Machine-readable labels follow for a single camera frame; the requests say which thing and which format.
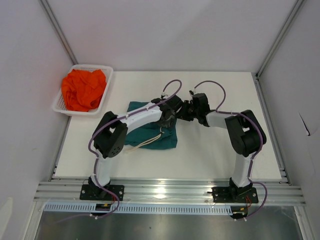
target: orange cloth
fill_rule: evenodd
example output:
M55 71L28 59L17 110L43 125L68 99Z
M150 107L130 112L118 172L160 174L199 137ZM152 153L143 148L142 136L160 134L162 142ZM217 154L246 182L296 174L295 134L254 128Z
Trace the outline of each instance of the orange cloth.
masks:
M106 76L100 69L93 72L73 69L61 85L66 109L80 112L96 109L106 85Z

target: metal corner post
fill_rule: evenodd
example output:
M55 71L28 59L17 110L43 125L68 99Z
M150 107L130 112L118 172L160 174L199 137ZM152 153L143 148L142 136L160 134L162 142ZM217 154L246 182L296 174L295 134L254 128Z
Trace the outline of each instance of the metal corner post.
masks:
M261 74L264 72L264 70L268 67L269 63L271 62L273 56L276 54L277 50L279 49L281 43L284 41L286 35L288 34L291 26L293 25L295 19L297 18L299 12L303 8L304 4L307 0L297 0L291 9L291 12L289 13L287 19L285 20L280 32L278 33L276 39L274 40L268 54L266 55L265 59L263 60L263 63L261 67L259 68L259 71L256 74L257 79L260 79Z
M78 61L76 59L76 56L74 55L66 37L64 32L62 31L60 24L58 23L58 20L54 14L54 12L52 11L52 8L48 2L48 0L39 0L40 5L42 6L42 9L45 13L45 15L48 17L48 20L50 21L57 37L59 38L65 52L67 53L67 55L69 56L71 62L73 65L78 64Z

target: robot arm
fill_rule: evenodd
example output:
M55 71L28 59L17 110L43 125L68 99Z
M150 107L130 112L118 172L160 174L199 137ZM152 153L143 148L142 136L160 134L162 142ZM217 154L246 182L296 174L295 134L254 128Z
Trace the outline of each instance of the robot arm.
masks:
M207 96L204 93L193 94L191 101L186 100L184 102L182 102L178 96L174 96L172 99L159 106L155 106L149 110L142 110L159 103L160 101L160 98L152 100L141 108L141 112L131 116L131 112L117 116L111 111L103 116L94 132L116 118L123 116L127 117L106 127L94 138L93 146L98 150L100 155L96 172L100 185L108 188L108 185L110 184L111 158L115 157L123 149L126 136L129 132L152 122L156 122L162 127L170 127L176 118L185 121L197 119L198 122L205 127L226 129L230 137L231 145L236 152L235 168L232 177L229 180L229 187L227 190L230 198L226 200L225 193L222 194L222 197L219 197L220 190L212 189L212 195L218 196L213 198L214 202L226 203L231 201L241 203L241 199L244 199L248 194L252 195L251 191L255 189L252 187L253 184L249 181L248 177L250 177L253 166L252 155L259 149L261 144L259 134L252 124L241 116L222 114L210 110ZM252 111L246 110L241 114L255 123L262 134L263 144L265 144L267 140L266 135ZM91 185L91 188L95 189L96 196L101 196L101 198L103 198L106 194L106 192L98 187L93 175L89 178L89 185ZM258 201L258 198L251 200L254 203Z
M166 128L173 126L176 121L175 114L181 108L183 102L175 95L159 106L154 106L160 101L162 99L156 98L133 111L119 115L109 111L103 116L94 132L97 132L102 126L114 119L121 120L106 127L94 138L93 146L98 150L99 154L96 176L100 185L108 188L110 184L111 158L121 152L128 133L148 123L157 123L160 127ZM97 196L101 195L102 198L105 196L106 192L98 187L93 174L89 178L89 185L91 185L92 189L95 189Z
M226 129L231 145L236 152L235 167L229 179L229 187L228 189L224 187L212 188L213 201L216 203L241 203L243 199L250 196L253 203L258 202L257 197L251 198L255 193L253 191L256 190L249 177L253 168L252 157L261 145L258 131L261 133L263 144L266 143L267 138L255 115L251 110L245 110L240 115L210 110L207 96L204 93L193 94L192 91L190 93L192 100L184 101L177 117L186 121L197 119L200 124L206 127ZM248 119L255 124L258 131Z

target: metal floor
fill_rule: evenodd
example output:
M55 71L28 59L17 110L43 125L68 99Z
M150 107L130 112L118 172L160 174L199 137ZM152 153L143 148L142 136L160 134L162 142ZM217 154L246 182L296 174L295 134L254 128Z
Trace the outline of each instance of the metal floor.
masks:
M229 216L116 213L94 220L44 211L36 240L302 240L293 207L266 206L247 222Z

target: white basket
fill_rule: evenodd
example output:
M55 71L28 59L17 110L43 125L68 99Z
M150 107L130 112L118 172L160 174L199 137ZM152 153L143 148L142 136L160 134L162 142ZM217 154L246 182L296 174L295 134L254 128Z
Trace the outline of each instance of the white basket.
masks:
M88 112L84 112L84 111L69 111L66 108L64 97L62 95L61 88L60 88L60 90L59 90L59 92L58 92L57 96L55 97L54 102L52 104L52 109L55 112L66 114L68 116L94 116L94 115L98 114L101 111L101 107L102 107L103 102L105 100L106 93L107 93L108 88L110 86L110 83L112 81L112 74L113 74L114 70L110 66L77 64L77 65L74 65L74 66L71 67L69 73L73 69L85 70L85 71L89 71L89 72L93 72L95 70L100 69L104 73L105 81L106 81L106 87L104 89L104 93L102 95L99 107L95 108L95 109L91 109Z

